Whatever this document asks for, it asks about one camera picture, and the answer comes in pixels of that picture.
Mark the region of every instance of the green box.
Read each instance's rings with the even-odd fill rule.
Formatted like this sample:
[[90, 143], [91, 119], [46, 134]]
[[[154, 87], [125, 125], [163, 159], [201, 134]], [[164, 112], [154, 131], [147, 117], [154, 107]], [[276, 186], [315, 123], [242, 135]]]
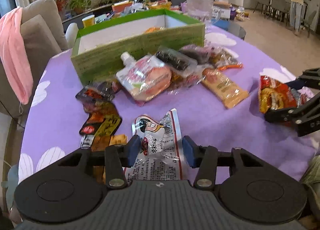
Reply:
[[[166, 28], [143, 33], [160, 25]], [[161, 45], [175, 50], [188, 44], [203, 46], [204, 26], [169, 10], [137, 12], [79, 30], [71, 61], [82, 84], [102, 81], [124, 67], [120, 56], [125, 51], [140, 59], [155, 54]]]

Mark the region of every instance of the dining table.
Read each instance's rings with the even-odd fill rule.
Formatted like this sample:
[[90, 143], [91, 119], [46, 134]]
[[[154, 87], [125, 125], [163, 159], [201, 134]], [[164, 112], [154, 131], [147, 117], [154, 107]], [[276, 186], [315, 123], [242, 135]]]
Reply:
[[[224, 47], [243, 64], [241, 69], [223, 72], [249, 96], [231, 109], [201, 83], [160, 95], [138, 106], [120, 91], [113, 100], [122, 123], [116, 134], [132, 137], [132, 122], [146, 114], [159, 121], [171, 109], [177, 110], [180, 131], [202, 146], [219, 151], [244, 148], [296, 180], [305, 173], [319, 143], [316, 133], [298, 137], [290, 127], [268, 123], [259, 111], [260, 75], [283, 83], [294, 80], [285, 67], [255, 46], [216, 26], [206, 30], [206, 45]], [[50, 59], [37, 86], [29, 111], [19, 161], [19, 182], [79, 148], [79, 130], [88, 114], [75, 96], [83, 88], [70, 60], [72, 50]], [[198, 169], [188, 168], [186, 179], [193, 183]], [[229, 169], [218, 168], [216, 183], [229, 177]]]

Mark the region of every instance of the cable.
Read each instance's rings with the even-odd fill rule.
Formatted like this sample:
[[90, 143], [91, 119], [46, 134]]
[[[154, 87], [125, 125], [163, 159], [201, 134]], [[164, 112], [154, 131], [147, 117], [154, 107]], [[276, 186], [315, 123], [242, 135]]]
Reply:
[[2, 103], [2, 101], [0, 100], [0, 103], [2, 104], [2, 106], [4, 107], [4, 109], [7, 111], [7, 113], [11, 116], [11, 118], [23, 129], [25, 129], [25, 127], [23, 127], [17, 120], [16, 118], [13, 118], [13, 116], [10, 114], [10, 112], [8, 111], [8, 109], [4, 106], [4, 104]]
[[12, 166], [8, 163], [8, 162], [6, 162], [5, 160], [2, 160], [2, 159], [0, 159], [0, 161], [3, 161], [5, 164], [7, 164], [10, 168], [12, 168]]

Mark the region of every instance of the beige sofa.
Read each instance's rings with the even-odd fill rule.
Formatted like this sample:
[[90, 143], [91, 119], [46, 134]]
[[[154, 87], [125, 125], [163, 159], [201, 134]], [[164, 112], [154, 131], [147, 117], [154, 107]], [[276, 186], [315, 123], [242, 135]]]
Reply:
[[[66, 37], [55, 1], [37, 0], [23, 9], [20, 32], [34, 81], [29, 103], [23, 106], [25, 115], [31, 106], [36, 87], [48, 61], [58, 53], [73, 47], [78, 27], [72, 23], [68, 27]], [[13, 117], [20, 116], [20, 103], [10, 87], [1, 62], [0, 100]], [[8, 114], [2, 104], [0, 104], [0, 112]]]

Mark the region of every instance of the yellow cup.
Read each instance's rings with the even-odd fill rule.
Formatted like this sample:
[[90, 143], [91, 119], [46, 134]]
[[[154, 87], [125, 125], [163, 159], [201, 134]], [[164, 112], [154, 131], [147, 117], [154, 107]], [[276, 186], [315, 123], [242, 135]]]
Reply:
[[96, 21], [95, 21], [95, 18], [94, 18], [94, 15], [90, 15], [90, 16], [87, 16], [85, 18], [82, 19], [82, 22], [83, 22], [83, 26], [86, 28], [86, 27], [89, 27], [89, 26], [93, 26], [96, 24]]

